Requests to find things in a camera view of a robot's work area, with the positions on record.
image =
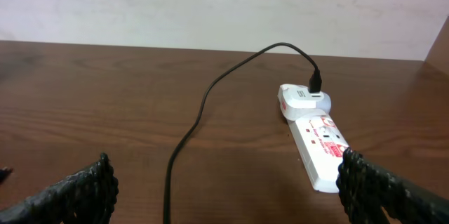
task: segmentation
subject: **wooden table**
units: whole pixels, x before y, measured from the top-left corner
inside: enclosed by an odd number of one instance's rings
[[[0,208],[112,160],[111,223],[161,223],[171,151],[209,83],[249,53],[0,42]],[[449,198],[449,80],[424,62],[314,57],[348,143]],[[267,54],[223,79],[173,170],[173,223],[347,223],[312,190],[276,94],[307,84],[298,55]]]

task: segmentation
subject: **extension socket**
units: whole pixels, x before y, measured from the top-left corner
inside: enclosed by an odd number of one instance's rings
[[[283,84],[278,98],[313,188],[338,192],[338,166],[348,144],[328,114],[329,95],[309,93],[306,86]]]

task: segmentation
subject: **white wall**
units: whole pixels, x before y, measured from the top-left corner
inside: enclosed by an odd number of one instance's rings
[[[0,0],[0,39],[424,60],[449,0]]]

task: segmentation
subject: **cable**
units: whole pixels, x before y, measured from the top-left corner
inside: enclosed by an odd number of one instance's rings
[[[168,160],[165,189],[164,189],[164,194],[163,194],[163,224],[170,224],[170,186],[171,186],[171,171],[173,169],[173,164],[175,163],[175,159],[176,159],[177,155],[179,154],[179,152],[181,151],[181,149],[184,147],[185,143],[187,142],[187,139],[190,137],[192,132],[195,130],[196,126],[198,126],[199,120],[201,119],[201,115],[203,114],[204,104],[206,103],[206,98],[208,97],[209,91],[212,89],[212,87],[214,87],[214,85],[217,82],[219,82],[219,80],[221,80],[223,77],[227,76],[229,73],[233,72],[240,66],[242,66],[245,63],[251,61],[252,59],[258,57],[259,55],[262,55],[263,53],[267,52],[268,50],[270,50],[272,48],[276,48],[277,46],[287,46],[287,47],[297,51],[302,56],[304,56],[315,68],[314,73],[312,74],[312,77],[309,82],[309,92],[316,93],[321,90],[320,71],[319,71],[316,63],[302,50],[300,50],[299,48],[297,48],[296,46],[294,46],[292,44],[288,44],[285,42],[279,42],[279,43],[273,44],[271,46],[268,46],[268,47],[262,49],[261,51],[255,53],[254,55],[250,56],[249,58],[245,59],[244,61],[240,62],[239,64],[233,66],[232,68],[227,70],[225,73],[221,74],[206,89],[206,92],[204,93],[203,100],[201,101],[198,116],[196,117],[196,121],[195,121],[194,125],[185,134],[185,136],[182,137],[181,141],[177,144],[175,150],[173,150],[173,153],[170,156],[170,159]]]

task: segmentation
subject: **power strip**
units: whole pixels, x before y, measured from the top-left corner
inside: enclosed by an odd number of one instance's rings
[[[283,84],[278,98],[313,188],[338,192],[338,166],[348,144],[329,116],[329,95],[309,93],[306,86]]]

